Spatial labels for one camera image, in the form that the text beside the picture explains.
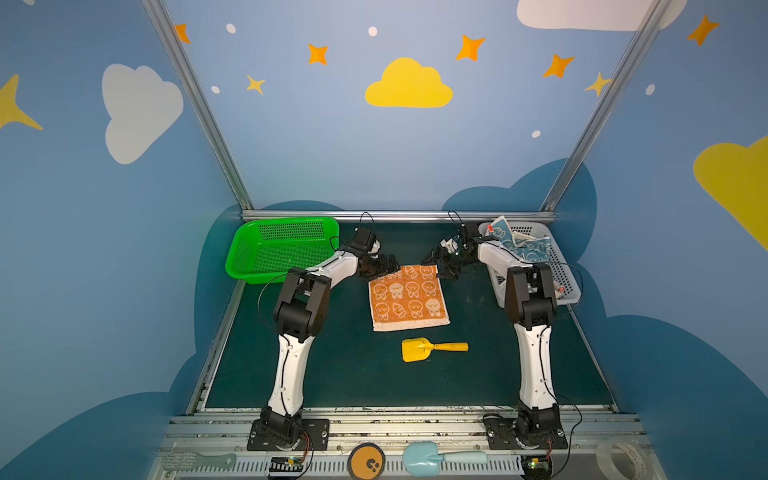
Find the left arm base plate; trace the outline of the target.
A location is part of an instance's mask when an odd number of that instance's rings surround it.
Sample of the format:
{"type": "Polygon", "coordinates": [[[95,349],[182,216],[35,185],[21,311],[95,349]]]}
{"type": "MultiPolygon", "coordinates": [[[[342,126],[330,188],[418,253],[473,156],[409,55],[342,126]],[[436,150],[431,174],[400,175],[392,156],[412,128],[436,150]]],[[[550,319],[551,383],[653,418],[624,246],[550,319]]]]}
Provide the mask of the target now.
{"type": "Polygon", "coordinates": [[[248,434],[247,451],[325,451],[328,448],[328,419],[301,419],[299,423],[279,417],[275,422],[256,419],[248,434]]]}

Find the orange jellyfish pattern towel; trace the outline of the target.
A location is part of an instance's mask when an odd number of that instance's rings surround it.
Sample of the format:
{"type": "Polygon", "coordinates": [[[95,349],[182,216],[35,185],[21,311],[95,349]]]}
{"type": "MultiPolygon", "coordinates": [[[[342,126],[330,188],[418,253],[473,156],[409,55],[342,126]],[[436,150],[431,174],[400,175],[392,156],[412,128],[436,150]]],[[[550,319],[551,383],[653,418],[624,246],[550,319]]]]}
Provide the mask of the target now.
{"type": "Polygon", "coordinates": [[[433,328],[450,324],[438,269],[407,265],[368,284],[374,332],[433,328]]]}

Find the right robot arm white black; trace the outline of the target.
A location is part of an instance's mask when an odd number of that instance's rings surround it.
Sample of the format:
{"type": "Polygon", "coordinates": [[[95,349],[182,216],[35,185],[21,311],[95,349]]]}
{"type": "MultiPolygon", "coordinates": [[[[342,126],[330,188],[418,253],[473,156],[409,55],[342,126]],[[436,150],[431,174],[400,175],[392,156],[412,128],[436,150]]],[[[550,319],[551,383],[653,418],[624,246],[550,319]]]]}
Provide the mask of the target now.
{"type": "Polygon", "coordinates": [[[436,265],[438,276],[444,279],[457,279],[464,267],[475,263],[503,277],[501,307],[514,327],[520,357],[515,439],[525,449],[566,448],[551,375],[550,338],[557,299],[550,266],[524,260],[488,237],[444,239],[421,263],[436,265]]]}

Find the green plastic basket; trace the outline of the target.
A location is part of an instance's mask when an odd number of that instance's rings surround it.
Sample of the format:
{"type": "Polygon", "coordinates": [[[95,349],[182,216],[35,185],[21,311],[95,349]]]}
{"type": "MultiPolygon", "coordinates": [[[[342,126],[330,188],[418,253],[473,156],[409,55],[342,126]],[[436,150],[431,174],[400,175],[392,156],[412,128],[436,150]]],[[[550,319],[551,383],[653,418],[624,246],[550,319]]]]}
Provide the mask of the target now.
{"type": "Polygon", "coordinates": [[[276,282],[293,267],[307,269],[330,258],[339,245],[339,230],[329,217],[247,222],[235,232],[225,270],[248,284],[276,282]]]}

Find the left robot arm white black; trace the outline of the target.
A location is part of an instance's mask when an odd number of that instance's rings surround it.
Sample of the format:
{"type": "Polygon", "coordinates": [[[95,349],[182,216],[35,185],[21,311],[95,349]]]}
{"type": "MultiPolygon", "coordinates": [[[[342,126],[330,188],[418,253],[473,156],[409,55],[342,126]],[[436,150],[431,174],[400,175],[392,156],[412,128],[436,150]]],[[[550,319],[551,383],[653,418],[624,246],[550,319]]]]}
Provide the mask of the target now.
{"type": "Polygon", "coordinates": [[[291,449],[307,434],[303,428],[304,379],[311,346],[324,327],[331,291],[355,275],[371,281],[400,268],[380,252],[376,233],[355,229],[354,238],[309,268],[288,270],[273,312],[279,355],[273,390],[261,409],[256,431],[280,449],[291,449]]]}

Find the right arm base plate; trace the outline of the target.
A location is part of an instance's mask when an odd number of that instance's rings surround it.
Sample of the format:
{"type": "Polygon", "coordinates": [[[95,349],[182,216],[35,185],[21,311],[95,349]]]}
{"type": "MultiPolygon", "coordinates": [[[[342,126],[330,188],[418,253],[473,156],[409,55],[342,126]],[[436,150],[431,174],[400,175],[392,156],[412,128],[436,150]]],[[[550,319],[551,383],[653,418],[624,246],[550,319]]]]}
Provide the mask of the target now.
{"type": "Polygon", "coordinates": [[[535,422],[523,417],[484,415],[482,423],[491,450],[566,450],[568,440],[558,421],[535,422]]]}

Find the white plastic basket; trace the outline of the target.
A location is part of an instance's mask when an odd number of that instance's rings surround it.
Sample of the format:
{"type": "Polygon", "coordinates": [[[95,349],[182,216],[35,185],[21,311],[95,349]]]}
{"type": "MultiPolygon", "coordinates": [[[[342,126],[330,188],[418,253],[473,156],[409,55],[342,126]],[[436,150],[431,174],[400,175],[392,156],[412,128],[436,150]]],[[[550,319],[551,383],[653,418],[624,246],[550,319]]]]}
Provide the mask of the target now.
{"type": "MultiPolygon", "coordinates": [[[[565,261],[549,228],[541,223],[507,221],[515,230],[531,233],[535,236],[549,236],[551,238],[551,255],[554,257],[554,260],[545,264],[548,265],[552,271],[557,305],[570,305],[572,308],[575,308],[581,301],[582,281],[581,278],[576,278],[574,276],[574,267],[565,261]]],[[[489,223],[490,222],[481,223],[478,227],[478,231],[481,226],[486,226],[489,223]]],[[[496,302],[499,307],[503,308],[505,302],[507,269],[513,266],[531,267],[535,263],[523,263],[510,251],[506,250],[498,240],[491,236],[481,235],[483,237],[491,238],[491,246],[480,247],[478,249],[478,258],[480,262],[487,267],[496,302]]]]}

